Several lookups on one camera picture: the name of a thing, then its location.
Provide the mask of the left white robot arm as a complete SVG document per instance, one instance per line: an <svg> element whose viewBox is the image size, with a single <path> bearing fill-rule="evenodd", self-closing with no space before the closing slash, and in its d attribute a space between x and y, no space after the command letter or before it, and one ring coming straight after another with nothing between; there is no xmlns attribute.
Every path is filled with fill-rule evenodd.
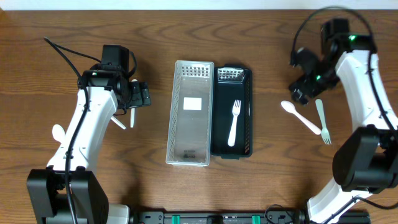
<svg viewBox="0 0 398 224"><path fill-rule="evenodd" d="M69 187L79 223L128 223L127 205L112 204L95 177L98 154L106 128L116 112L114 91L88 87L90 109L82 115L85 93L78 103L57 152L45 169L31 170L27 189L37 223L71 223L68 198L60 190Z"/></svg>

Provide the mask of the white plastic fork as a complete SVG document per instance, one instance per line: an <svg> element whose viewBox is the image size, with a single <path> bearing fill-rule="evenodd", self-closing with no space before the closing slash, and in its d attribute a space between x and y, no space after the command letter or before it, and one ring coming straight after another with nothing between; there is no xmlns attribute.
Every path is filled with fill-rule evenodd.
<svg viewBox="0 0 398 224"><path fill-rule="evenodd" d="M236 128L237 128L237 120L241 111L241 101L235 100L232 108L233 120L231 123L231 129L228 136L228 146L233 147L236 141Z"/></svg>

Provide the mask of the pale green plastic fork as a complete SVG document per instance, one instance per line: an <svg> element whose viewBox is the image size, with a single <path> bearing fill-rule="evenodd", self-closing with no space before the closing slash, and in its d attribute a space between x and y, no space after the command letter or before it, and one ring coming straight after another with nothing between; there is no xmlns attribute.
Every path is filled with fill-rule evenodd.
<svg viewBox="0 0 398 224"><path fill-rule="evenodd" d="M327 129L326 126L326 119L325 119L325 112L323 108L323 102L321 99L316 99L315 104L317 107L318 115L320 117L321 125L322 125L322 130L321 130L321 137L326 145L331 145L331 138L330 138L330 133Z"/></svg>

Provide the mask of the black plastic basket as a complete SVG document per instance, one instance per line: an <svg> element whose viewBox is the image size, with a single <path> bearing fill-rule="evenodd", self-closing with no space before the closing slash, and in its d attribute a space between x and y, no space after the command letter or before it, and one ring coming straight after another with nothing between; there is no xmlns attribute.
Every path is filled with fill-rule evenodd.
<svg viewBox="0 0 398 224"><path fill-rule="evenodd" d="M242 65L226 64L214 69L211 153L223 159L252 155L252 71ZM235 100L241 101L236 141L228 146Z"/></svg>

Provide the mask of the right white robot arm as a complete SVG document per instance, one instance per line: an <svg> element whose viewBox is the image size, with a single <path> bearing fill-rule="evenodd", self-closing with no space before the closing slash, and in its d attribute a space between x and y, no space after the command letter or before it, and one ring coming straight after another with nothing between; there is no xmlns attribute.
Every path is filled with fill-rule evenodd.
<svg viewBox="0 0 398 224"><path fill-rule="evenodd" d="M296 223L338 223L358 201L397 187L397 116L370 50L345 50L324 61L308 49L293 53L304 71L289 86L292 99L306 105L341 82L353 133L333 158L333 177L295 214Z"/></svg>

